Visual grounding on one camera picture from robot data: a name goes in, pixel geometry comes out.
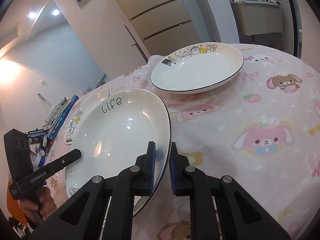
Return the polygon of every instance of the metal screw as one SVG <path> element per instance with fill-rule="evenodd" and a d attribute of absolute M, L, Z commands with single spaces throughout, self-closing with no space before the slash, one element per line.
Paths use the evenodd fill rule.
<path fill-rule="evenodd" d="M 93 183 L 100 183 L 102 181 L 102 177 L 101 176 L 94 176 L 92 178 L 92 182 Z"/>
<path fill-rule="evenodd" d="M 139 166 L 136 166 L 136 165 L 131 166 L 131 167 L 130 167 L 130 171 L 132 171 L 132 172 L 138 172 L 138 171 L 140 171 L 140 167 L 139 167 Z"/>
<path fill-rule="evenodd" d="M 196 168 L 193 167 L 193 166 L 187 166 L 187 167 L 186 167 L 186 171 L 187 171 L 187 172 L 194 172 L 195 170 L 196 170 Z"/>
<path fill-rule="evenodd" d="M 222 180 L 225 183 L 230 183 L 232 181 L 232 178 L 230 176 L 223 176 Z"/>

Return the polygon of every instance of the tablecloth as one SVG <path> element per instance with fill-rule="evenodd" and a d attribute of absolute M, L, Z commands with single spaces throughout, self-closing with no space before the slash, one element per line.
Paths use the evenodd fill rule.
<path fill-rule="evenodd" d="M 81 97 L 145 88 L 165 102 L 172 141 L 191 165 L 217 178 L 230 175 L 297 239 L 320 207 L 320 74 L 301 60 L 260 45 L 232 44 L 244 56 L 237 76 L 214 90 L 173 95 L 150 75 L 161 56 Z M 75 114 L 72 110 L 67 121 Z M 47 157 L 67 153 L 66 122 Z M 61 206 L 65 170 L 48 180 Z M 169 169 L 149 203 L 133 219 L 132 239 L 181 240 L 190 236 L 188 197 L 172 194 Z"/>

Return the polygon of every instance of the plate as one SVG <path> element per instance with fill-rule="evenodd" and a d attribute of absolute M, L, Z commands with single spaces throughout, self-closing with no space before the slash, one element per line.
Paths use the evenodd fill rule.
<path fill-rule="evenodd" d="M 96 175 L 110 178 L 133 166 L 147 152 L 149 141 L 156 143 L 155 191 L 171 145 L 170 118 L 163 101 L 149 90 L 131 89 L 100 103 L 73 140 L 70 150 L 79 149 L 82 157 L 66 167 L 68 197 Z M 134 215 L 149 198 L 135 197 Z"/>
<path fill-rule="evenodd" d="M 92 94 L 90 94 L 90 98 L 87 101 L 83 103 L 76 102 L 73 106 L 73 110 L 76 111 L 76 113 L 70 120 L 68 120 L 68 127 L 64 133 L 65 144 L 70 145 L 73 142 L 81 124 L 91 113 L 91 111 L 110 96 L 108 90 L 97 92 L 93 91 Z"/>
<path fill-rule="evenodd" d="M 222 86 L 241 69 L 243 55 L 218 42 L 199 43 L 165 57 L 151 73 L 152 84 L 174 94 L 195 94 Z"/>

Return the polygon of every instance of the book spine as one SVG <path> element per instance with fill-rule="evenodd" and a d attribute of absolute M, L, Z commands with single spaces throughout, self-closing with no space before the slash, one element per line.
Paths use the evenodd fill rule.
<path fill-rule="evenodd" d="M 69 112 L 71 111 L 71 108 L 73 107 L 73 105 L 75 104 L 75 102 L 79 99 L 79 97 L 75 96 L 70 104 L 68 105 L 68 107 L 64 110 L 64 112 L 62 113 L 62 115 L 60 116 L 60 118 L 57 120 L 56 124 L 53 126 L 52 131 L 49 132 L 48 134 L 48 138 L 51 140 L 54 140 L 61 128 L 61 126 L 63 125 L 64 121 L 66 120 Z"/>

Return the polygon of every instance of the brown bunny print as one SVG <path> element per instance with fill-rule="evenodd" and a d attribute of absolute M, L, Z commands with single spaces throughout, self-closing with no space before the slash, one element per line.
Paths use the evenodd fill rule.
<path fill-rule="evenodd" d="M 302 80 L 296 75 L 278 75 L 268 79 L 267 87 L 270 89 L 280 87 L 280 90 L 283 90 L 285 93 L 294 93 L 300 88 L 297 83 L 302 83 Z"/>
<path fill-rule="evenodd" d="M 157 235 L 158 240 L 188 240 L 191 239 L 190 223 L 179 221 L 170 223 L 161 228 Z"/>

